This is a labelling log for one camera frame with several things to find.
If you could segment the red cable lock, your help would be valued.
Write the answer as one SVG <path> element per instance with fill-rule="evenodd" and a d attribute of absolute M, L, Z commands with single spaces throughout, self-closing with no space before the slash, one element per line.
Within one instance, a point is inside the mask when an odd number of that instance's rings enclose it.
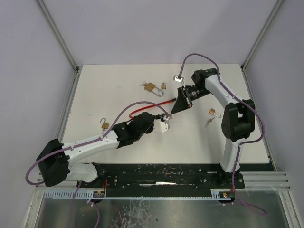
<path fill-rule="evenodd" d="M 167 100 L 167 101 L 158 103 L 158 105 L 160 105 L 160 106 L 166 105 L 166 104 L 175 102 L 176 100 L 177 100 L 177 98 L 173 98 L 173 99 L 170 99 L 170 100 Z M 149 106 L 142 107 L 142 108 L 140 108 L 140 109 L 134 110 L 134 111 L 132 111 L 132 112 L 129 114 L 129 118 L 130 118 L 130 119 L 133 119 L 133 118 L 134 118 L 134 115 L 137 114 L 138 112 L 141 112 L 141 111 L 144 111 L 144 110 L 147 110 L 147 109 L 151 109 L 151 108 L 154 108 L 154 107 L 155 107 L 155 105 L 149 105 Z"/>

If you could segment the brass padlock with key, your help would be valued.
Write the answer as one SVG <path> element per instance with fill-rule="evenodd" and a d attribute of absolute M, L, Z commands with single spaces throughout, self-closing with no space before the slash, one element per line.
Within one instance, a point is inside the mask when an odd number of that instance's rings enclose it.
<path fill-rule="evenodd" d="M 110 124 L 106 122 L 105 118 L 101 118 L 100 124 L 103 132 L 109 129 Z"/>

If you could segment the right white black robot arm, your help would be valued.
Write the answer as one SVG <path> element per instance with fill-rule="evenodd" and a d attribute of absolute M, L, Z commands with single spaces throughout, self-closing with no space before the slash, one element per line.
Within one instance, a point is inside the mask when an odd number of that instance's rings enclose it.
<path fill-rule="evenodd" d="M 251 99 L 238 102 L 231 91 L 221 84 L 215 68 L 197 70 L 191 79 L 194 85 L 178 88 L 178 96 L 171 114 L 175 114 L 193 106 L 193 101 L 212 94 L 224 108 L 221 130 L 226 137 L 225 149 L 220 163 L 225 173 L 232 173 L 239 169 L 241 143 L 249 138 L 255 129 L 255 109 Z"/>

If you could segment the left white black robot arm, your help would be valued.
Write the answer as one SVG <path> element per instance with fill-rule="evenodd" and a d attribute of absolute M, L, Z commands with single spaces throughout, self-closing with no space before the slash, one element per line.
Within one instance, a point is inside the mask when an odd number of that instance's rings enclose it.
<path fill-rule="evenodd" d="M 93 163 L 81 163 L 82 159 L 132 145 L 153 131 L 164 133 L 168 130 L 166 115 L 143 112 L 130 121 L 114 125 L 105 133 L 80 141 L 61 143 L 59 139 L 53 139 L 36 159 L 43 183 L 53 187 L 67 180 L 93 182 L 99 176 L 97 167 Z"/>

